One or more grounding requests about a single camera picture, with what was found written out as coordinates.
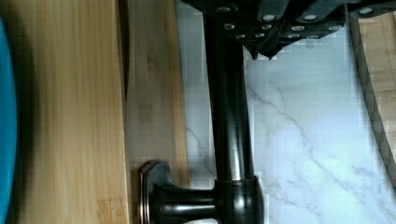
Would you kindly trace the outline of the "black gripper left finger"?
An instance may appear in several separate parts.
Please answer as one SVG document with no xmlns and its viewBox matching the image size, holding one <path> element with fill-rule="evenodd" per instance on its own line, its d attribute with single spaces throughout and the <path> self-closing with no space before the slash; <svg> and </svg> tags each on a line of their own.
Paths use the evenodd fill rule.
<svg viewBox="0 0 396 224">
<path fill-rule="evenodd" d="M 245 47 L 253 59 L 259 54 L 272 58 L 280 52 L 282 19 L 272 11 L 264 12 L 271 6 L 268 0 L 181 1 L 203 13 L 206 30 L 211 25 Z"/>
</svg>

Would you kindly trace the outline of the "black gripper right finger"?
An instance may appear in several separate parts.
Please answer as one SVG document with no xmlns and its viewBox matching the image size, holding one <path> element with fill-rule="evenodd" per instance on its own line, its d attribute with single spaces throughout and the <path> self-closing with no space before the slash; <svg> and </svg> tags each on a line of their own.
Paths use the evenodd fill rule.
<svg viewBox="0 0 396 224">
<path fill-rule="evenodd" d="M 271 25 L 262 54 L 272 58 L 297 40 L 338 31 L 347 16 L 366 19 L 394 10 L 395 0 L 262 0 L 262 21 Z"/>
</svg>

